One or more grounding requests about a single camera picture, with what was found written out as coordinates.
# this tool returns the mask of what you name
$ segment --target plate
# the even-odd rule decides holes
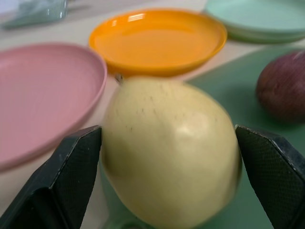
[[[169,76],[194,69],[218,53],[225,27],[191,11],[151,9],[111,18],[91,33],[89,46],[124,76]]]
[[[97,104],[106,63],[81,46],[49,43],[0,52],[0,170],[55,146]]]
[[[305,37],[303,0],[210,0],[205,12],[242,40],[292,42]]]
[[[256,81],[264,67],[279,56],[302,49],[304,48],[288,46],[262,49],[199,75],[188,83],[217,100],[227,110],[234,125],[279,134],[305,156],[305,125],[286,125],[274,120],[260,108],[255,98]],[[102,157],[99,165],[110,215],[103,229],[125,229],[130,225],[152,229],[120,201],[104,173]],[[274,229],[251,187],[245,167],[235,198],[216,216],[196,229]]]

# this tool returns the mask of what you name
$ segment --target black gripper pad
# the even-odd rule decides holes
[[[304,157],[279,135],[244,126],[235,131],[249,181],[274,229],[305,229]]]
[[[93,126],[65,137],[0,218],[0,229],[79,229],[102,145]]]

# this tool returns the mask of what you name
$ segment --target pink plate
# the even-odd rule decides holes
[[[0,52],[0,170],[80,127],[106,85],[104,60],[64,43]]]

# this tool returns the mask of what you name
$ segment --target green mat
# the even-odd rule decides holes
[[[263,68],[276,57],[300,49],[281,46],[254,52],[188,83],[201,88],[216,99],[228,111],[234,124],[280,134],[305,156],[305,126],[285,125],[273,120],[260,108],[254,96],[256,81]],[[110,212],[105,229],[149,228],[120,202],[103,172],[102,183]],[[222,212],[198,228],[273,229],[249,183],[245,168],[234,200]]]

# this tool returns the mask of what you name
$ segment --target red fruit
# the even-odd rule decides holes
[[[305,123],[305,50],[270,62],[258,78],[256,96],[274,117]]]

